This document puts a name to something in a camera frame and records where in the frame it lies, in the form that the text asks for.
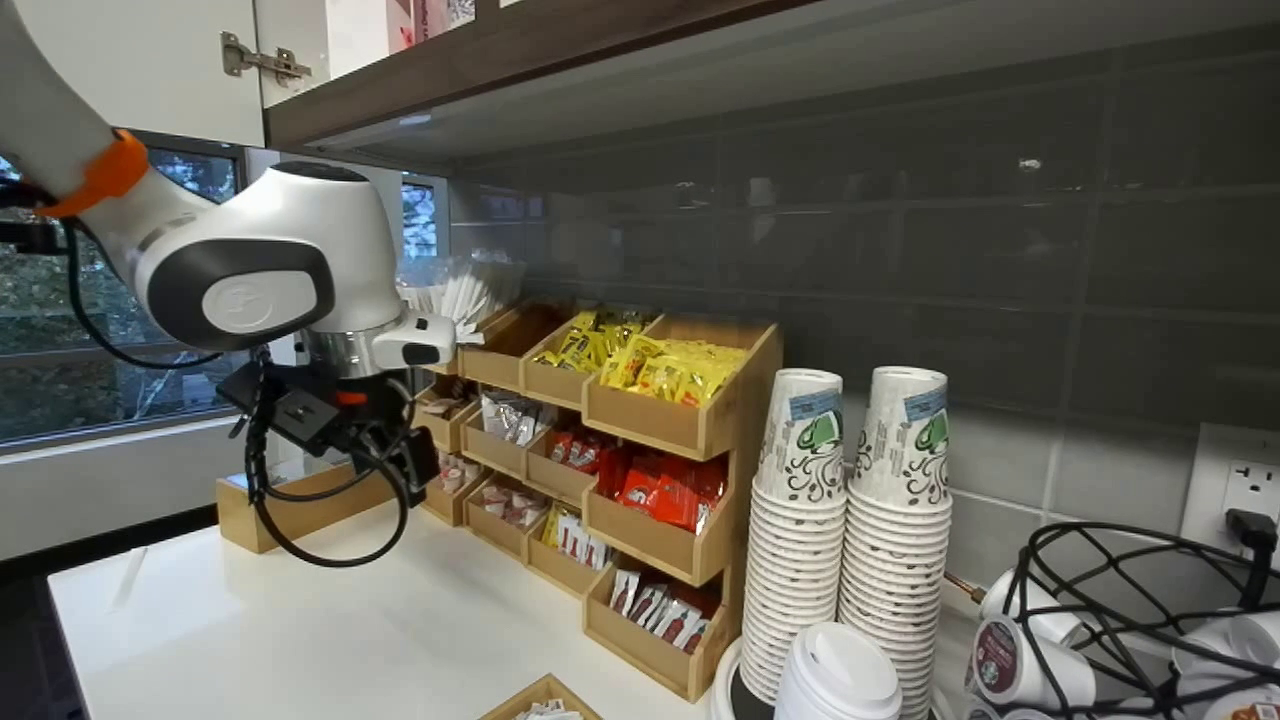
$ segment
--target paper cup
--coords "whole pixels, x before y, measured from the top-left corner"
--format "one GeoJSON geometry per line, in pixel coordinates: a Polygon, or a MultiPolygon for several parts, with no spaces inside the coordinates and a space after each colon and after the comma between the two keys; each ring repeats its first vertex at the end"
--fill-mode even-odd
{"type": "Polygon", "coordinates": [[[778,366],[763,420],[756,487],[822,502],[842,490],[842,381],[820,366],[778,366]]]}
{"type": "Polygon", "coordinates": [[[952,490],[940,502],[908,502],[908,498],[876,494],[876,490],[868,490],[868,483],[846,483],[846,508],[861,508],[868,514],[896,514],[903,523],[919,523],[919,518],[952,514],[952,490]]]}
{"type": "Polygon", "coordinates": [[[947,436],[944,372],[876,366],[850,483],[890,502],[944,502],[947,436]]]}

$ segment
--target white wall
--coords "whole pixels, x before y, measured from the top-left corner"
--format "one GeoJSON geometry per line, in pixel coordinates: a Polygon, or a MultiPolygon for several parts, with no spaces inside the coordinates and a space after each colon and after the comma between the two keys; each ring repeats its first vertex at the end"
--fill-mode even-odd
{"type": "Polygon", "coordinates": [[[0,560],[213,502],[233,420],[0,455],[0,560]]]}

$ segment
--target white countertop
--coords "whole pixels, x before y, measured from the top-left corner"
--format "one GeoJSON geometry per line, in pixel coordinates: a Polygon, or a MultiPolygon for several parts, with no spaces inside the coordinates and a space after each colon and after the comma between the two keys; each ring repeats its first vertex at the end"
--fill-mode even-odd
{"type": "MultiPolygon", "coordinates": [[[[388,526],[376,508],[307,549],[359,550],[388,526]]],[[[46,587],[92,720],[477,720],[544,673],[609,720],[708,714],[592,642],[578,600],[425,510],[357,570],[209,526],[46,587]]]]}

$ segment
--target gray tile backsplash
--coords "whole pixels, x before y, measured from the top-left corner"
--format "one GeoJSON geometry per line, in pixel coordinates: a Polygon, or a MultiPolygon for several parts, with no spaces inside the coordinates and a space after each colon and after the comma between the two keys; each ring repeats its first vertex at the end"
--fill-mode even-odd
{"type": "Polygon", "coordinates": [[[1109,52],[449,169],[539,299],[767,314],[952,372],[952,570],[1052,514],[1173,531],[1197,424],[1280,429],[1280,49],[1109,52]]]}

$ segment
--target electrical outlet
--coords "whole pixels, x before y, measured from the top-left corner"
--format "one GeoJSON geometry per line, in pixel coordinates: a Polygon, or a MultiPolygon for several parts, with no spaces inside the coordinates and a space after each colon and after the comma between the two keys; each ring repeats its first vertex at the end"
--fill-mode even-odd
{"type": "Polygon", "coordinates": [[[1265,510],[1280,523],[1280,431],[1199,424],[1185,536],[1243,550],[1229,531],[1230,508],[1265,510]]]}

